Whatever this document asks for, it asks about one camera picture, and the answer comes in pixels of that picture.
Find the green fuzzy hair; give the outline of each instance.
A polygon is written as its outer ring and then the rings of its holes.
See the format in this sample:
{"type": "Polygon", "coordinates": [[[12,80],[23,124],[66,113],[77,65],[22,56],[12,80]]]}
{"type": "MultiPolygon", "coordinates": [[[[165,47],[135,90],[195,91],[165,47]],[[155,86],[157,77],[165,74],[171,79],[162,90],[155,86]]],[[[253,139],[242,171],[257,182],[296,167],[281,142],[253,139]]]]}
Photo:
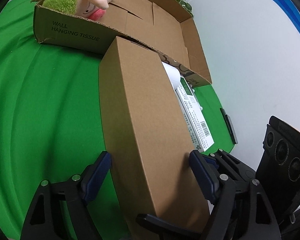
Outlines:
{"type": "Polygon", "coordinates": [[[74,15],[76,12],[77,0],[44,0],[42,5],[58,12],[74,15]]]}

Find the white paper roll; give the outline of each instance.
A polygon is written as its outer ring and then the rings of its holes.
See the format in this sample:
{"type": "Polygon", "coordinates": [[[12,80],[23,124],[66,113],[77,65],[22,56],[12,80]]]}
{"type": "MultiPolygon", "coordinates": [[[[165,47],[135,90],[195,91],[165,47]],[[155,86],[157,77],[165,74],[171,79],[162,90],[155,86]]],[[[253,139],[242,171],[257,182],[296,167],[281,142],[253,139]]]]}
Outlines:
{"type": "Polygon", "coordinates": [[[173,89],[176,90],[178,85],[180,84],[180,72],[175,67],[170,66],[167,63],[162,62],[162,64],[168,75],[173,89]]]}

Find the camera lens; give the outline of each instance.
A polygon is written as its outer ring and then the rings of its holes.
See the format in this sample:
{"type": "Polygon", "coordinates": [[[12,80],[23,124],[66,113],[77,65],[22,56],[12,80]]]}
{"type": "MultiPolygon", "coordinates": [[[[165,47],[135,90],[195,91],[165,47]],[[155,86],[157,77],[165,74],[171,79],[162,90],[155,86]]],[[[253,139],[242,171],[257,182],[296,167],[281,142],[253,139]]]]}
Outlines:
{"type": "Polygon", "coordinates": [[[267,136],[267,145],[271,147],[273,145],[274,135],[273,132],[269,132],[267,136]]]}
{"type": "Polygon", "coordinates": [[[275,149],[275,159],[280,165],[287,160],[288,153],[288,145],[281,139],[275,149]]]}
{"type": "Polygon", "coordinates": [[[294,158],[290,164],[288,169],[289,179],[291,181],[297,181],[300,178],[300,159],[294,158]]]}

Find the barcode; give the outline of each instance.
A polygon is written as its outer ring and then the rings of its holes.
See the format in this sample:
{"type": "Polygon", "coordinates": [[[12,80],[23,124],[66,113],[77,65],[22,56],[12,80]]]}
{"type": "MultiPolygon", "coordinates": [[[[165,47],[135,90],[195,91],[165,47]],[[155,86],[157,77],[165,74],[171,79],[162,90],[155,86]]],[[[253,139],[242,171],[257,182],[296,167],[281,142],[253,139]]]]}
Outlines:
{"type": "Polygon", "coordinates": [[[206,137],[209,136],[209,135],[210,135],[210,132],[209,132],[209,129],[208,129],[208,127],[207,127],[206,122],[203,121],[203,122],[200,122],[200,124],[201,124],[201,127],[202,127],[202,129],[203,129],[204,135],[205,135],[206,137]]]}

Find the closed brown cardboard box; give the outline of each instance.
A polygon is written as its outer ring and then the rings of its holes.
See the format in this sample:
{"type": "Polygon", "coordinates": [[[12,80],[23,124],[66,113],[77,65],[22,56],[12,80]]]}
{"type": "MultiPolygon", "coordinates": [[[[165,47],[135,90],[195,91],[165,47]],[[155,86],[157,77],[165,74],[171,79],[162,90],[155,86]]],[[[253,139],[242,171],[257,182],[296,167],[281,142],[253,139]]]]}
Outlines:
{"type": "Polygon", "coordinates": [[[113,0],[99,22],[63,14],[36,0],[34,35],[39,43],[105,54],[116,36],[155,51],[194,87],[211,84],[191,15],[175,0],[113,0]]]}
{"type": "Polygon", "coordinates": [[[157,53],[116,37],[99,66],[106,150],[133,239],[158,239],[139,213],[200,232],[209,208],[189,167],[189,131],[157,53]]]}

